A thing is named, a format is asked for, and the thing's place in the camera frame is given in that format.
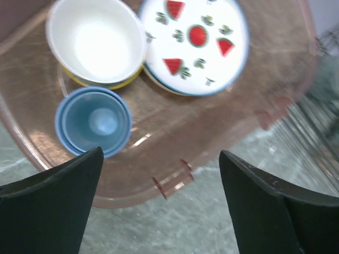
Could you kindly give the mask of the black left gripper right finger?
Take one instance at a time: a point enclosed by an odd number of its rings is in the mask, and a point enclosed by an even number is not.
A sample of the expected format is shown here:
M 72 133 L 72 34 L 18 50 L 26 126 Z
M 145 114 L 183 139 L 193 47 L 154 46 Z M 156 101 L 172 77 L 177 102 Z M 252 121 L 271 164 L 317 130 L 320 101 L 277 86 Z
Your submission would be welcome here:
M 338 198 L 223 150 L 221 180 L 240 253 L 338 253 Z

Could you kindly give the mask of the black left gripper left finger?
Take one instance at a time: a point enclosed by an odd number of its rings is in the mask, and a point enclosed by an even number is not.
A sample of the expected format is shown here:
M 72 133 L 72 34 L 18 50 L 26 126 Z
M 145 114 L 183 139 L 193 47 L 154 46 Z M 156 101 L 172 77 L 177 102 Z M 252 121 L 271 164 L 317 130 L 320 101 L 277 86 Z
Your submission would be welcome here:
M 94 148 L 1 186 L 1 253 L 78 253 L 103 166 Z

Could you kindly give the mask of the plain cream bowl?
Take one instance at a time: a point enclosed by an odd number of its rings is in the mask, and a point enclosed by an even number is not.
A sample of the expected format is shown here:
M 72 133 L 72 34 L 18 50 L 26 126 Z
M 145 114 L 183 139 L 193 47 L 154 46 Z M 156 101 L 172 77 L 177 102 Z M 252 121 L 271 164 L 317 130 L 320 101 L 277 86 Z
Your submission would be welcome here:
M 63 67 L 101 84 L 130 78 L 147 52 L 144 27 L 123 1 L 55 1 L 46 20 L 46 38 Z

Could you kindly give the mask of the blue bottom plate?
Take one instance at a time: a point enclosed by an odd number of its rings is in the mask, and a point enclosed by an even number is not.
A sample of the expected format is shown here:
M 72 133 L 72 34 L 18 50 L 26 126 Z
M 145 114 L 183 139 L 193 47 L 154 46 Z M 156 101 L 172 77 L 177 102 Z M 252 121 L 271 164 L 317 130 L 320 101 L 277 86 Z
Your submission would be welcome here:
M 143 1 L 144 71 L 186 96 L 209 96 L 240 76 L 249 53 L 249 28 L 238 1 Z

